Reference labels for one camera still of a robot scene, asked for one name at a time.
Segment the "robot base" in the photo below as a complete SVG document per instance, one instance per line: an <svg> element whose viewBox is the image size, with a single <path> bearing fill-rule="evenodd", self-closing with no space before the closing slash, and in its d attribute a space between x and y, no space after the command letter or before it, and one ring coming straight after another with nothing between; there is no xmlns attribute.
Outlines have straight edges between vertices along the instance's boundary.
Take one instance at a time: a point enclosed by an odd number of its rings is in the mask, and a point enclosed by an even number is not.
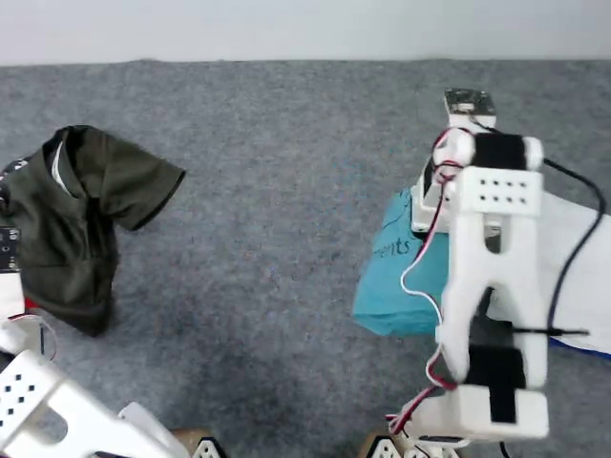
<svg viewBox="0 0 611 458"><path fill-rule="evenodd" d="M463 449L413 443L407 436L372 432L361 446L358 458L467 458Z"/></svg>

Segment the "white wall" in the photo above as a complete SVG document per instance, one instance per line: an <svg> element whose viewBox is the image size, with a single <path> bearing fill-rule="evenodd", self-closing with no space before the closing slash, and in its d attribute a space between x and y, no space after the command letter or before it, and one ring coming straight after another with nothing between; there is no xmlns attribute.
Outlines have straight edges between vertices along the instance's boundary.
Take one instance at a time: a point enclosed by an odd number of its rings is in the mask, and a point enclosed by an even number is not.
<svg viewBox="0 0 611 458"><path fill-rule="evenodd" d="M0 65L608 58L608 0L0 0Z"/></svg>

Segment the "white bracket with holes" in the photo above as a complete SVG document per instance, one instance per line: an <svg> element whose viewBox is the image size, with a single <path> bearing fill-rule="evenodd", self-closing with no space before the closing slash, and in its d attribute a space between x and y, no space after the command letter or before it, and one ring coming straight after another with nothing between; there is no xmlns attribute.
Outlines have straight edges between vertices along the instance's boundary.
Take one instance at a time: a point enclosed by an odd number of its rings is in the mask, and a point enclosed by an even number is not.
<svg viewBox="0 0 611 458"><path fill-rule="evenodd" d="M469 370L471 321L484 291L493 287L514 326L545 328L547 307L538 281L537 217L543 179L538 172L467 167L455 181L450 221L450 269L442 295L444 321L437 329L453 377ZM501 217L500 253L485 243L485 218ZM547 337L515 334L526 386L540 388L547 375Z"/></svg>
<svg viewBox="0 0 611 458"><path fill-rule="evenodd" d="M56 441L37 424L49 409L68 427ZM117 418L53 363L29 350L0 373L0 450L11 458L91 458L99 452L133 458L188 457L186 449L165 445L128 418Z"/></svg>
<svg viewBox="0 0 611 458"><path fill-rule="evenodd" d="M543 176L538 172L472 166L458 175L455 188L458 212L533 218L541 212Z"/></svg>

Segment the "red object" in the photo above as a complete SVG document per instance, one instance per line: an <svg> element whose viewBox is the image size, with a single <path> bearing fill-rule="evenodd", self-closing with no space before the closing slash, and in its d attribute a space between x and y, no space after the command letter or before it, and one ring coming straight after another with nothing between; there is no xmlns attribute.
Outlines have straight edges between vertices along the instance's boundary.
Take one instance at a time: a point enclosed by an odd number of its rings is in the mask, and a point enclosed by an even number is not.
<svg viewBox="0 0 611 458"><path fill-rule="evenodd" d="M26 310L31 308L39 308L38 304L34 302L32 299L26 298Z"/></svg>

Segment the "white cable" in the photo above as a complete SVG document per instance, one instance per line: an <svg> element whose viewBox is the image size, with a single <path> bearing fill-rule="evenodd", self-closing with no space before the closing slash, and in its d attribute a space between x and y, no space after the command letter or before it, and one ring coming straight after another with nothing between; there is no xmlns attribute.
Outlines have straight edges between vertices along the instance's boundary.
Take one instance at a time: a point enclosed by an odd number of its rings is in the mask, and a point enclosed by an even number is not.
<svg viewBox="0 0 611 458"><path fill-rule="evenodd" d="M441 198L439 199L439 203L437 204L437 209L435 210L435 217L433 217L433 221L432 221L432 225L431 225L431 229L429 230L429 234L427 235L427 238L424 241L424 244L422 245L422 248L420 249L420 252L418 253L418 256L416 256L415 260L413 260L413 262L403 271L403 273L401 274L401 289L403 289L404 292L406 292L407 294L409 294L410 296L418 296L421 298L426 299L427 301L429 301L429 303L432 305L432 308L434 309L435 313L437 314L437 322L439 325L441 325L441 323L443 323L443 317L441 315L441 310L439 309L439 305L437 304L437 301L428 293L425 293L423 291L416 291L416 290L412 290L409 289L406 285L405 285L405 278L406 276L410 273L411 270L413 270L413 268L418 265L418 263L422 260L422 258L424 257L424 255L427 253L427 251L429 250L429 247L431 246L432 243L432 239L434 237L435 234L435 230L437 228L437 223L439 221L439 215L438 213L441 211L441 205L443 203L443 186L441 188ZM437 348L435 349L434 353L432 354L432 356L429 358L429 360L427 361L427 364L425 366L425 374L427 376L427 379L429 379L429 381L435 385L435 386L439 386L441 388L443 388L443 384L440 383L439 381L435 380L435 378L431 375L431 366L432 364L435 362L435 360L437 358L439 358L439 355L441 354L441 343L439 343L437 345Z"/></svg>

